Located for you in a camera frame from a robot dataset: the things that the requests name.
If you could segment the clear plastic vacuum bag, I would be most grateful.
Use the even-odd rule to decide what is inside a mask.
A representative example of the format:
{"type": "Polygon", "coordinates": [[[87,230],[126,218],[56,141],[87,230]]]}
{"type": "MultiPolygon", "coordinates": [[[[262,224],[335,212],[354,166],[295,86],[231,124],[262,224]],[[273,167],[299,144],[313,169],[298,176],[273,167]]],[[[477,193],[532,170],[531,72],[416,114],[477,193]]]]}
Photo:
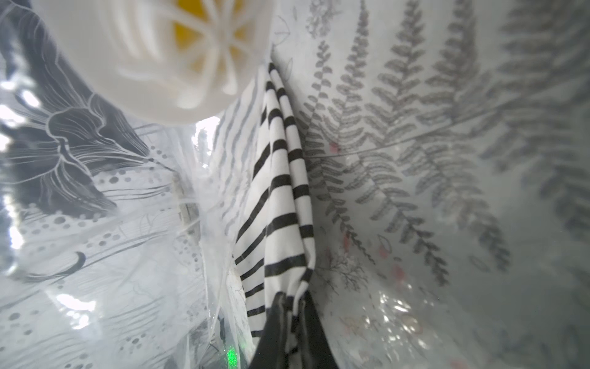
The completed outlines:
{"type": "Polygon", "coordinates": [[[249,368],[212,156],[269,64],[338,368],[589,366],[587,1],[4,1],[2,367],[249,368]]]}

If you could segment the black white striped garment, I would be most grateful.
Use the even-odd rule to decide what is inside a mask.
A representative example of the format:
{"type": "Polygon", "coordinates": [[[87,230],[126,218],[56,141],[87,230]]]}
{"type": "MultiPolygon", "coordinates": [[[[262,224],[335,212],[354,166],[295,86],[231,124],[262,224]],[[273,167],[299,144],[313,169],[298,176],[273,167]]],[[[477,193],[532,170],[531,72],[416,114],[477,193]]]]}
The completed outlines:
{"type": "Polygon", "coordinates": [[[214,135],[212,163],[221,228],[229,238],[242,345],[252,356],[277,294],[287,328],[316,264],[313,209],[304,150],[290,99],[273,64],[261,66],[227,109],[214,135]]]}

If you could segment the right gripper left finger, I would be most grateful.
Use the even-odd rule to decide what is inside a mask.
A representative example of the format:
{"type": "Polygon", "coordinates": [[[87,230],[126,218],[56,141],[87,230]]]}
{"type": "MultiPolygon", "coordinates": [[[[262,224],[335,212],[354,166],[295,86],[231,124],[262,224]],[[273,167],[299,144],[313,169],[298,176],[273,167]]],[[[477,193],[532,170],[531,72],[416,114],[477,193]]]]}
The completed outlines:
{"type": "Polygon", "coordinates": [[[287,295],[275,295],[261,339],[250,362],[249,369],[286,369],[288,327],[287,295]]]}

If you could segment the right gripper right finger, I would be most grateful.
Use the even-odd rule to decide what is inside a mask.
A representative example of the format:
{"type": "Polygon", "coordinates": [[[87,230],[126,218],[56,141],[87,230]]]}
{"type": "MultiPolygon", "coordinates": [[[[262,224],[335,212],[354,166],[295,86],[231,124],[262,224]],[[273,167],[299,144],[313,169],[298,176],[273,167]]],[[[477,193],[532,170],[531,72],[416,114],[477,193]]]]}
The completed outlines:
{"type": "Polygon", "coordinates": [[[299,303],[297,340],[303,369],[338,369],[310,292],[299,303]]]}

